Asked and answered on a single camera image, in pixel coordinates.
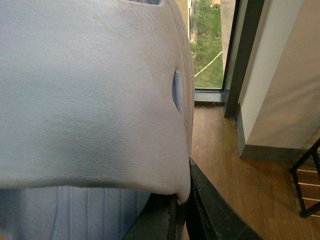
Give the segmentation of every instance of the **glass pane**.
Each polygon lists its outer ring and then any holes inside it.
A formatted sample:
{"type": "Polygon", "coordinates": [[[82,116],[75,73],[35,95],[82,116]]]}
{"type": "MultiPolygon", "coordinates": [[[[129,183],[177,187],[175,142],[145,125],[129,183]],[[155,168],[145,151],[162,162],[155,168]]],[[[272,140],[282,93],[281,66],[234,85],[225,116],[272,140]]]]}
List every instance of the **glass pane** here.
{"type": "Polygon", "coordinates": [[[222,89],[234,9],[235,0],[195,1],[190,47],[196,89],[222,89]]]}

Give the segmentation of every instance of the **hardwood floor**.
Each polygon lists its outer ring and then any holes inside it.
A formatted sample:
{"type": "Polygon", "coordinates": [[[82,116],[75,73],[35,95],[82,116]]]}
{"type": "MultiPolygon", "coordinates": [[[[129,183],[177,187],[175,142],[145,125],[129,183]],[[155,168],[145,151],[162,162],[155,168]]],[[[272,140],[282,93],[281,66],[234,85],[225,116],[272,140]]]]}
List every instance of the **hardwood floor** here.
{"type": "Polygon", "coordinates": [[[240,159],[236,122],[222,106],[195,107],[192,137],[193,160],[263,239],[320,240],[320,217],[299,217],[288,164],[240,159]]]}

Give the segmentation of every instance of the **outdoor lawn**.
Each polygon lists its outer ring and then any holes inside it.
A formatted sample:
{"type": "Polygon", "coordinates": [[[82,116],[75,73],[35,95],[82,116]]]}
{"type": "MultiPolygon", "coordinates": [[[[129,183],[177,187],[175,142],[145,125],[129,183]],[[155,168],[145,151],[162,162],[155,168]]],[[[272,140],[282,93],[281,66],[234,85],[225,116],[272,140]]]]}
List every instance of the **outdoor lawn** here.
{"type": "MultiPolygon", "coordinates": [[[[191,42],[194,75],[207,66],[221,51],[220,4],[212,5],[209,0],[197,0],[195,4],[196,43],[191,42]]],[[[194,78],[195,88],[221,89],[223,83],[223,62],[220,54],[212,64],[194,78]]]]}

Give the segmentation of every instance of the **baseboard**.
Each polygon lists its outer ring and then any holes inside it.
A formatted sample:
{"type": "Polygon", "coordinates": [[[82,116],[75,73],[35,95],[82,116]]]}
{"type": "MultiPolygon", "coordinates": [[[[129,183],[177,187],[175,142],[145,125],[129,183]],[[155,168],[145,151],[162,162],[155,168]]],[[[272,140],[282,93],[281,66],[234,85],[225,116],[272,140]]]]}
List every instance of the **baseboard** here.
{"type": "Polygon", "coordinates": [[[307,151],[306,149],[246,144],[243,119],[242,119],[242,113],[241,113],[240,107],[238,108],[238,113],[236,118],[236,130],[237,130],[239,157],[241,159],[251,159],[251,160],[259,160],[259,161],[281,162],[281,163],[295,163],[307,151]]]}

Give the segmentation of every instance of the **white fabric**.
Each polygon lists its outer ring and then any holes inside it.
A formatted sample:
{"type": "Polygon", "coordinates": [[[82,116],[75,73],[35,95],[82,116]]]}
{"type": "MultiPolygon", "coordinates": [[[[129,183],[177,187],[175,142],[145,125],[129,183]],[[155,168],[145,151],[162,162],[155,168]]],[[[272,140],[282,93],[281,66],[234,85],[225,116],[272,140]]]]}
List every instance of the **white fabric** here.
{"type": "Polygon", "coordinates": [[[193,66],[174,0],[0,5],[0,188],[132,188],[186,201],[193,66]]]}

